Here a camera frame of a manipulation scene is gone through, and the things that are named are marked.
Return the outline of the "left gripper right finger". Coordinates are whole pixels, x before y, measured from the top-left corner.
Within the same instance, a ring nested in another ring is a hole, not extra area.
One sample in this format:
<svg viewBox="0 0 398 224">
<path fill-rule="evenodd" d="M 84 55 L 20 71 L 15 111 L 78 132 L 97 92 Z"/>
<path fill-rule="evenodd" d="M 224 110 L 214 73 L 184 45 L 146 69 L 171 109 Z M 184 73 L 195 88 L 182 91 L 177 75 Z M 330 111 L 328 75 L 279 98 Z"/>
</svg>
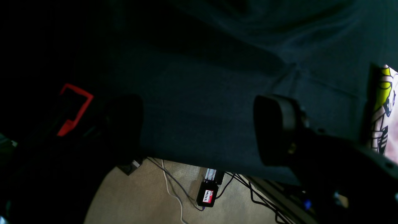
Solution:
<svg viewBox="0 0 398 224">
<path fill-rule="evenodd" d="M 288 167 L 320 224 L 396 224 L 397 164 L 352 141 L 316 133 L 293 99 L 255 97 L 253 123 L 265 166 Z"/>
</svg>

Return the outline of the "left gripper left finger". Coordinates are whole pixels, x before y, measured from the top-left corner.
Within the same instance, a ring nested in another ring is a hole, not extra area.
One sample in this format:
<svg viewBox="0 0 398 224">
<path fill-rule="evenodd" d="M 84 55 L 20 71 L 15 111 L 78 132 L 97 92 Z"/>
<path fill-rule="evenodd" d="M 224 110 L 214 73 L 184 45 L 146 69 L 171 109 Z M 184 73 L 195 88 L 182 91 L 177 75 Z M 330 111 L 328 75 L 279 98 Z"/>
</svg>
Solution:
<svg viewBox="0 0 398 224">
<path fill-rule="evenodd" d="M 105 176 L 139 155 L 139 95 L 113 99 L 60 137 L 66 105 L 59 97 L 46 119 L 1 159 L 2 224 L 82 224 Z"/>
</svg>

